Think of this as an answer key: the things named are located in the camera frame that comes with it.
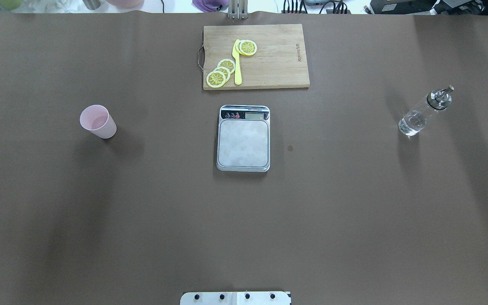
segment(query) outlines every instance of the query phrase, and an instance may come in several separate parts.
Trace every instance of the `lemon slice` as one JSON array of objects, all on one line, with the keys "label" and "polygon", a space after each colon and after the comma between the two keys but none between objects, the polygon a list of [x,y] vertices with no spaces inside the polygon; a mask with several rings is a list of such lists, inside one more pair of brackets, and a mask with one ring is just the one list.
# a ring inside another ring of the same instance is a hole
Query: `lemon slice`
[{"label": "lemon slice", "polygon": [[207,75],[207,85],[212,88],[219,88],[222,85],[225,85],[227,82],[227,77],[221,71],[212,71]]},{"label": "lemon slice", "polygon": [[217,67],[214,69],[214,71],[220,71],[225,75],[225,82],[229,81],[229,78],[231,77],[231,70],[225,67]]},{"label": "lemon slice", "polygon": [[237,51],[242,55],[252,56],[257,52],[257,44],[251,40],[241,40]]},{"label": "lemon slice", "polygon": [[228,68],[230,73],[235,72],[235,62],[232,59],[229,58],[222,59],[217,63],[217,66]]}]

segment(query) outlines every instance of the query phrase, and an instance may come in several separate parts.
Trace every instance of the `digital scale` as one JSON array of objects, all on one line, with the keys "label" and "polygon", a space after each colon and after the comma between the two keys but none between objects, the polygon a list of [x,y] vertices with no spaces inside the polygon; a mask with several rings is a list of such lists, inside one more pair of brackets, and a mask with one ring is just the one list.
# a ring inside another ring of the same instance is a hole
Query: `digital scale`
[{"label": "digital scale", "polygon": [[266,106],[224,105],[219,109],[219,170],[266,172],[271,167],[271,111]]}]

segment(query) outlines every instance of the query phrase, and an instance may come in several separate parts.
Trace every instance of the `yellow knife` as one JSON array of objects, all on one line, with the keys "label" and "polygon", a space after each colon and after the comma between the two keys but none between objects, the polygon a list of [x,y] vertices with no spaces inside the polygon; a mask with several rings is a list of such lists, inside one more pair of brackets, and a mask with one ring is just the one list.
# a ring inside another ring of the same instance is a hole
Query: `yellow knife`
[{"label": "yellow knife", "polygon": [[236,50],[236,46],[238,46],[239,42],[240,39],[237,39],[235,44],[233,44],[233,58],[235,59],[235,85],[240,85],[242,83],[242,73],[240,72],[240,53]]}]

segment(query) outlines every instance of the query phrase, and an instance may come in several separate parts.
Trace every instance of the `pink plastic cup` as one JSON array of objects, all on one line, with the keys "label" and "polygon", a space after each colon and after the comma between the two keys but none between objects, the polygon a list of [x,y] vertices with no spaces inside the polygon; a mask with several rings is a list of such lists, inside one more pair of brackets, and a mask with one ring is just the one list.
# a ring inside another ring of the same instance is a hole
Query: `pink plastic cup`
[{"label": "pink plastic cup", "polygon": [[80,114],[80,125],[101,139],[108,139],[116,133],[116,124],[107,108],[101,105],[88,106]]}]

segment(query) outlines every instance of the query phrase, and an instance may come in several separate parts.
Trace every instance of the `green cup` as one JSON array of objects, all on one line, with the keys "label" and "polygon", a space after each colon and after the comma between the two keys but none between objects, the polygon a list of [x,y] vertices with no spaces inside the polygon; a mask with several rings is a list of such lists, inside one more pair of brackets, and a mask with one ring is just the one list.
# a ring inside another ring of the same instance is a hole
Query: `green cup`
[{"label": "green cup", "polygon": [[23,2],[24,0],[0,0],[1,7],[8,11],[19,8]]}]

